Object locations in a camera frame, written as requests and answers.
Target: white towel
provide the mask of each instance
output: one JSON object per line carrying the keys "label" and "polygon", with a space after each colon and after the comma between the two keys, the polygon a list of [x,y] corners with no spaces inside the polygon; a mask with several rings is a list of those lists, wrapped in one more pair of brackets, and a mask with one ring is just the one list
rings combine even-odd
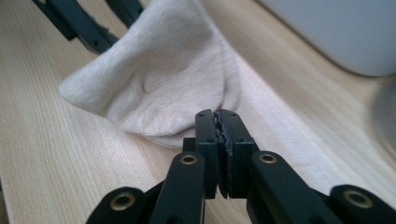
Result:
{"label": "white towel", "polygon": [[235,53],[200,0],[151,0],[107,52],[59,86],[72,105],[166,147],[194,136],[201,110],[234,110]]}

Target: white cloth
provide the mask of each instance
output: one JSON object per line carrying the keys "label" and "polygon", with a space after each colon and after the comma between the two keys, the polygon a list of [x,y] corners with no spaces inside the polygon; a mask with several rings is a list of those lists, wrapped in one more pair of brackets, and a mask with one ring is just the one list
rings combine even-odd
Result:
{"label": "white cloth", "polygon": [[72,105],[167,147],[194,136],[194,115],[234,110],[234,51],[199,0],[151,0],[107,52],[59,86]]}

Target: wood grain surface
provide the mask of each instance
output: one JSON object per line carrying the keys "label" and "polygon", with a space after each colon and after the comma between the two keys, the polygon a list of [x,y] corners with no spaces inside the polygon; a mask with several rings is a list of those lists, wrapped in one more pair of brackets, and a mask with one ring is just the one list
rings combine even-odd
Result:
{"label": "wood grain surface", "polygon": [[[116,35],[125,32],[105,1],[79,2]],[[348,183],[395,208],[396,163],[373,120],[391,78],[340,69],[254,1],[204,3],[241,55],[236,112],[259,148],[283,156],[323,193]],[[0,178],[11,223],[84,223],[111,190],[147,190],[164,179],[178,150],[59,95],[60,81],[95,55],[66,41],[31,1],[1,1],[0,29]],[[249,223],[245,201],[206,202],[205,223]]]}

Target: wooden table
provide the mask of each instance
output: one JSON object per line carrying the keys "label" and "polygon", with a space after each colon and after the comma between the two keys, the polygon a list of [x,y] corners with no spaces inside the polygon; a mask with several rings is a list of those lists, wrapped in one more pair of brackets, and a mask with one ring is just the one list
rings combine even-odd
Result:
{"label": "wooden table", "polygon": [[[125,32],[105,1],[80,2],[113,33]],[[282,155],[314,189],[349,183],[396,207],[396,163],[372,117],[389,78],[337,67],[254,1],[204,2],[251,65],[240,63],[236,112],[260,149]],[[83,223],[111,190],[164,179],[178,150],[124,133],[58,93],[95,55],[67,42],[30,1],[2,1],[0,29],[0,176],[10,222]],[[208,201],[205,221],[248,223],[245,201]]]}

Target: light wood tabletop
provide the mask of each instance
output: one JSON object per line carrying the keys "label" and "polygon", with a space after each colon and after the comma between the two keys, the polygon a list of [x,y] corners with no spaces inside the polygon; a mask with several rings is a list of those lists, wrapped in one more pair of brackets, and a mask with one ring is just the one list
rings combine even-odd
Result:
{"label": "light wood tabletop", "polygon": [[[126,31],[105,1],[79,2],[111,32]],[[392,78],[339,68],[255,1],[204,4],[241,56],[236,112],[259,148],[280,154],[313,189],[352,184],[395,208],[396,162],[373,120]],[[148,190],[165,178],[179,150],[60,96],[61,80],[96,55],[65,40],[31,1],[1,1],[0,29],[0,178],[11,223],[84,223],[111,190]],[[206,201],[205,223],[249,223],[246,201],[218,194]]]}

